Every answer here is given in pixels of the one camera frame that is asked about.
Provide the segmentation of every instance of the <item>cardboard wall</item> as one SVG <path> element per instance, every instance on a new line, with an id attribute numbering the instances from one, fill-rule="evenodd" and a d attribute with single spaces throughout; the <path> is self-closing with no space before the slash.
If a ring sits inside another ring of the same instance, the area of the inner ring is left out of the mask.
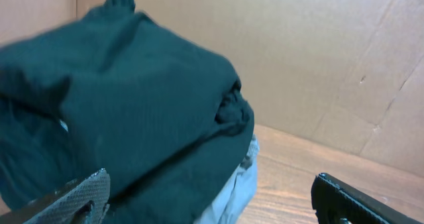
<path id="1" fill-rule="evenodd" d="M 0 0 L 0 44 L 32 36 L 76 17 L 76 0 Z"/>
<path id="2" fill-rule="evenodd" d="M 136 4 L 228 57 L 257 123 L 424 176 L 424 0 Z"/>

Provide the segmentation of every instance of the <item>dark green fabric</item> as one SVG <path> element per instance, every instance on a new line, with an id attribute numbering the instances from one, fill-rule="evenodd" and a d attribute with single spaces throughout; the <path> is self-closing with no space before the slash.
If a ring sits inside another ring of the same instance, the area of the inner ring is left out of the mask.
<path id="1" fill-rule="evenodd" d="M 105 168 L 105 223 L 192 223 L 244 158 L 254 117 L 234 68 L 134 8 L 107 0 L 0 49 L 0 192 L 12 209 Z"/>

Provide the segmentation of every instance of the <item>crumpled clothing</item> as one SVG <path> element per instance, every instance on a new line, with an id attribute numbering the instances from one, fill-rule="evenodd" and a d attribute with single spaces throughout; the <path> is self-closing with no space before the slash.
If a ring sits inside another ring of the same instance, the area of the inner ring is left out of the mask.
<path id="1" fill-rule="evenodd" d="M 193 223 L 243 160 L 254 114 L 231 63 L 134 8 L 106 0 L 0 48 L 0 192 L 12 210 L 105 168 L 104 223 Z"/>
<path id="2" fill-rule="evenodd" d="M 246 157 L 194 224 L 233 224 L 256 193 L 259 143 L 253 135 Z"/>

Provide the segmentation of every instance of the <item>light blue cloth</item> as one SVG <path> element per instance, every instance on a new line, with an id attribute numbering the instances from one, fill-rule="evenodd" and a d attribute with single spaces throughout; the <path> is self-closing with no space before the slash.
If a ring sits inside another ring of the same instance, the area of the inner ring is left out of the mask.
<path id="1" fill-rule="evenodd" d="M 233 224 L 253 198 L 258 182 L 256 156 L 259 144 L 253 135 L 246 157 L 224 188 L 194 224 Z"/>

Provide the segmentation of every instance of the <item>brown wooden surface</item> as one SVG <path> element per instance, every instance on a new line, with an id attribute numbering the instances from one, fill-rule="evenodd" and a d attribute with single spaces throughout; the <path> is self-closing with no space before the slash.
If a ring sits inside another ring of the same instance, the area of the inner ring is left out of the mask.
<path id="1" fill-rule="evenodd" d="M 239 223 L 317 223 L 315 175 L 329 173 L 424 222 L 424 178 L 257 125 L 258 191 Z"/>

